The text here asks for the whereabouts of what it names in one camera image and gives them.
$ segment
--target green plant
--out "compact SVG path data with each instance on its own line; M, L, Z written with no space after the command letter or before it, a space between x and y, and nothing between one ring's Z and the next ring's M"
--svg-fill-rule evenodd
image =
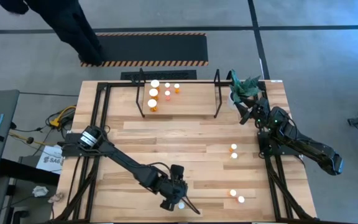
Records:
M231 70L231 77L233 79L233 85L230 85L230 89L233 92L233 101L235 103L240 103L241 97L248 98L250 96L256 96L260 91L258 88L260 76L255 78L249 77L244 82L241 82L236 75L236 71Z

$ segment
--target wooden tabletop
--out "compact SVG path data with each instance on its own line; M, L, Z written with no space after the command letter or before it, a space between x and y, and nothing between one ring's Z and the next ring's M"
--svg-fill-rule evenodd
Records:
M82 84L72 128L75 133L81 133L90 123L96 85L94 81ZM289 112L283 83L266 81L266 87L270 106L280 106ZM142 118L135 104L136 88L112 88L106 120L111 128L109 140L141 164L164 162L168 166L184 166L188 196L201 215L187 207L180 210L176 206L174 212L163 210L161 195L143 189L128 171L102 158L91 222L274 221L265 162L258 157L257 129L253 121L239 124L238 112L226 104L229 87L222 87L222 91L223 104L216 119L212 116ZM236 160L230 158L229 147L233 143L238 145ZM282 160L289 191L307 213L316 216L302 163L294 156L282 156ZM75 162L76 158L64 161L58 192L68 195ZM81 164L82 161L72 195L78 187ZM245 203L239 204L228 196L231 189L244 196ZM278 189L277 192L285 217L283 198ZM80 218L85 215L86 199L87 194L82 199ZM55 203L56 216L61 214L66 202L65 198Z

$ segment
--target paper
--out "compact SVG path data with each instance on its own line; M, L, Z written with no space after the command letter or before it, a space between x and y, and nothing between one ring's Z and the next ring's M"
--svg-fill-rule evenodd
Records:
M37 164L37 169L60 174L62 171L63 159L62 149L60 146L45 146L40 160Z

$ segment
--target yellow and black striped tape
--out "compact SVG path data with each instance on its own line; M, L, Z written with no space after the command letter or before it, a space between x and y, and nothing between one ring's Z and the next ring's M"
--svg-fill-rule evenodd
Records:
M117 61L103 62L100 66L81 63L81 67L162 67L162 66L207 66L206 61Z
M98 36L124 36L124 35L206 35L205 33L189 33L189 32L172 32L172 33L110 33L110 34L97 34Z

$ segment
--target gray floor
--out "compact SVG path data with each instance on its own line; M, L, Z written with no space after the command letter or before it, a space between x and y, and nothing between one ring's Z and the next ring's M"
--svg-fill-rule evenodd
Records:
M82 0L94 28L251 26L246 0ZM356 0L254 0L260 26L358 25ZM34 13L15 17L0 8L0 29L49 29ZM358 131L346 119L358 110L358 30L262 31L271 79L282 79L294 120L303 134L337 150L343 174L332 177L314 162L306 170L317 214L358 223ZM230 69L260 75L252 31L208 32L210 64L199 78ZM77 95L83 80L117 80L139 68L81 68L76 53L54 34L0 34L0 90ZM146 68L146 70L185 69ZM21 95L14 121L22 129L43 125L47 115L75 104L75 97ZM33 134L37 139L46 133ZM59 141L53 133L50 142ZM12 139L4 157L34 150Z

